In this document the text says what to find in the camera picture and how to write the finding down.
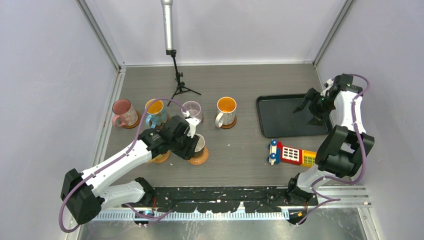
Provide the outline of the brown wooden coaster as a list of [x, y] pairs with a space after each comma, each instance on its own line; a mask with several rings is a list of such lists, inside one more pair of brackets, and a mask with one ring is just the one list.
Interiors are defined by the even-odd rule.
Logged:
[[170, 120], [170, 115], [167, 113], [166, 117], [162, 115], [160, 118], [157, 119], [155, 129], [159, 130]]
[[124, 126], [122, 126], [123, 128], [125, 128], [125, 129], [133, 129], [133, 128], [137, 127], [140, 124], [140, 121], [141, 121], [141, 118], [142, 118], [142, 114], [138, 110], [136, 110], [136, 113], [137, 113], [137, 121], [134, 124], [132, 124], [132, 125], [124, 125]]
[[231, 124], [228, 124], [228, 125], [223, 124], [220, 128], [221, 129], [231, 129], [231, 128], [233, 128], [236, 125], [236, 123], [237, 123], [237, 117], [235, 116], [234, 117], [234, 120], [233, 120], [233, 122]]

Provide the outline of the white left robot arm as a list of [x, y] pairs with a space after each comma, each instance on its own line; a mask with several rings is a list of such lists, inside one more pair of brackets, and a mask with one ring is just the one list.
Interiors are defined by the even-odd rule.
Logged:
[[160, 129], [148, 128], [123, 150], [81, 172], [68, 171], [63, 180], [61, 208], [67, 208], [78, 225], [93, 220], [102, 210], [127, 203], [148, 207], [154, 199], [152, 186], [142, 177], [126, 184], [113, 183], [134, 168], [172, 152], [184, 160], [194, 154], [200, 136], [196, 117], [173, 116]]

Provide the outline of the white mug orange inside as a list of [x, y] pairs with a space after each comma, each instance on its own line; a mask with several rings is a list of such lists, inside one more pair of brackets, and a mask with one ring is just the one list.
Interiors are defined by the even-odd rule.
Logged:
[[217, 113], [214, 125], [221, 128], [222, 125], [229, 125], [236, 117], [237, 102], [229, 96], [221, 97], [217, 103]]

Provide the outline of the pink floral mug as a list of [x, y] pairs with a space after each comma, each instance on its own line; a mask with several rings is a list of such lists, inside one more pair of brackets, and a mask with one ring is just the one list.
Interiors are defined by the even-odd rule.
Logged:
[[128, 99], [117, 100], [112, 106], [112, 112], [114, 113], [112, 124], [115, 127], [133, 125], [138, 119], [136, 110]]

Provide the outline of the smooth orange round coaster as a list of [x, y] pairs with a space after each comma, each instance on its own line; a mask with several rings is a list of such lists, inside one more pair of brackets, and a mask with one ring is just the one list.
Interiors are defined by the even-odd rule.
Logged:
[[160, 154], [160, 155], [156, 156], [155, 158], [153, 158], [151, 160], [151, 162], [156, 163], [156, 164], [163, 163], [169, 158], [170, 154], [171, 154], [171, 151], [168, 150], [166, 153]]

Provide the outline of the lilac mug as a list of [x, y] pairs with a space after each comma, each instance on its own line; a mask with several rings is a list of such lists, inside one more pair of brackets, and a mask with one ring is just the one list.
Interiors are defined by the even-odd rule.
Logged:
[[202, 112], [201, 105], [196, 101], [186, 101], [182, 106], [189, 112], [189, 116], [200, 120], [202, 124], [204, 121], [204, 115]]

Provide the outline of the woven rattan round coaster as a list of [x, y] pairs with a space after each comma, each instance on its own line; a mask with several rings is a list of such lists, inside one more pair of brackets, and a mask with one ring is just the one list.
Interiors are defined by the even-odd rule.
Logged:
[[188, 160], [188, 163], [191, 165], [201, 165], [204, 164], [209, 158], [209, 150], [205, 146], [201, 151], [195, 152], [193, 157]]

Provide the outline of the blue mug yellow inside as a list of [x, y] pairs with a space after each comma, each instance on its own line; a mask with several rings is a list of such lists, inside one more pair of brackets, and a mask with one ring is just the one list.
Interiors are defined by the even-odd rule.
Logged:
[[167, 110], [162, 100], [151, 99], [145, 104], [147, 117], [145, 124], [149, 128], [155, 129], [157, 119], [161, 116], [167, 116]]

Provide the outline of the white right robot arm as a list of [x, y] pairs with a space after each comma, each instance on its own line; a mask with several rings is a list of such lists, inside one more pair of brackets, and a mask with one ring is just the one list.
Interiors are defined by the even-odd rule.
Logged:
[[368, 86], [354, 85], [355, 73], [342, 73], [329, 79], [322, 92], [310, 88], [299, 105], [297, 113], [308, 107], [312, 119], [308, 125], [323, 125], [336, 111], [337, 121], [318, 148], [315, 164], [307, 171], [292, 177], [285, 192], [291, 205], [307, 203], [316, 195], [316, 189], [330, 180], [347, 184], [344, 177], [363, 177], [367, 156], [375, 144], [375, 139], [366, 133], [362, 124], [361, 103]]

